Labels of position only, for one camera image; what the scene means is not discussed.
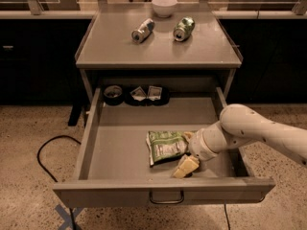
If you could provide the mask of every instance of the blue tape on floor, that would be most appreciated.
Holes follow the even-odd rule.
[[[71,218],[69,213],[67,213],[63,207],[61,207],[61,205],[57,205],[57,207],[55,208],[55,210],[58,212],[58,214],[63,218],[64,223],[59,227],[59,230],[65,230],[67,227],[70,227],[71,229],[73,229],[73,225],[71,222]],[[76,208],[73,211],[73,215],[74,215],[74,219],[75,219],[75,223],[76,223],[76,217],[78,216],[78,214],[83,210],[83,208]],[[78,230],[82,230],[82,228],[76,223],[76,227]]]

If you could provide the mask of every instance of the drawer handle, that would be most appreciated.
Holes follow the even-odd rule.
[[[2,45],[2,48],[6,52],[11,52],[13,51],[13,46],[12,45]]]
[[[179,200],[156,201],[154,200],[153,192],[150,192],[150,201],[151,203],[154,203],[154,204],[178,204],[178,203],[182,203],[184,200],[184,192],[182,190],[180,191],[180,196],[181,198]]]

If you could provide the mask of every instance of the gray cabinet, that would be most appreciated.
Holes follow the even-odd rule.
[[[197,130],[216,122],[225,89],[241,64],[206,7],[181,6],[161,19],[150,5],[108,5],[95,19],[77,60],[91,100],[82,146],[72,178],[54,185],[66,206],[259,202],[274,187],[270,178],[253,176],[240,149],[202,163],[188,178],[172,177],[177,161],[150,167],[147,132]],[[172,29],[185,14],[198,24],[192,37],[177,43]],[[149,16],[156,21],[154,34],[133,44],[131,30]],[[93,71],[100,84],[92,84]],[[102,95],[110,84],[161,84],[171,99],[162,106],[110,106]]]

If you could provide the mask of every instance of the bowl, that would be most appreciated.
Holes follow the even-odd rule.
[[[153,10],[159,17],[170,17],[176,10],[177,0],[153,0]]]

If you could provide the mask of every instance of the cabinet top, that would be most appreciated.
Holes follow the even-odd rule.
[[[196,22],[192,35],[183,42],[173,39],[173,29],[184,16]],[[153,33],[141,44],[131,33],[147,18]],[[206,4],[178,4],[168,18],[154,14],[151,4],[106,5],[98,13],[77,53],[82,69],[206,69],[237,68],[241,65],[220,24]]]

